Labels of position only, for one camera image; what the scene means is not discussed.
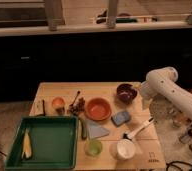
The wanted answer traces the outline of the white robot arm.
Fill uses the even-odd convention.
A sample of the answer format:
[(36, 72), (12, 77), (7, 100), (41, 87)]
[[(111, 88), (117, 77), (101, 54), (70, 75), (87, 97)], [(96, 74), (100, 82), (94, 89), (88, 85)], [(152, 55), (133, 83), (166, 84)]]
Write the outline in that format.
[(151, 70), (141, 83), (139, 93), (145, 100), (161, 94), (192, 120), (192, 94), (176, 84), (178, 72), (174, 67)]

